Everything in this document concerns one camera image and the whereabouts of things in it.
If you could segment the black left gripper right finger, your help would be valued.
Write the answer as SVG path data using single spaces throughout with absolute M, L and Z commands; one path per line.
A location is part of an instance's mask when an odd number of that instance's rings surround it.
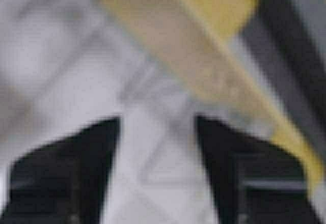
M 220 223 L 321 223 L 296 156 L 204 115 L 195 128 Z

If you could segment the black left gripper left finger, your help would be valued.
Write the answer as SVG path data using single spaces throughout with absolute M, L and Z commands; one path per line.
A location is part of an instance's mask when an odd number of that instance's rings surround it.
M 100 223 L 119 135 L 106 118 L 13 161 L 1 223 Z

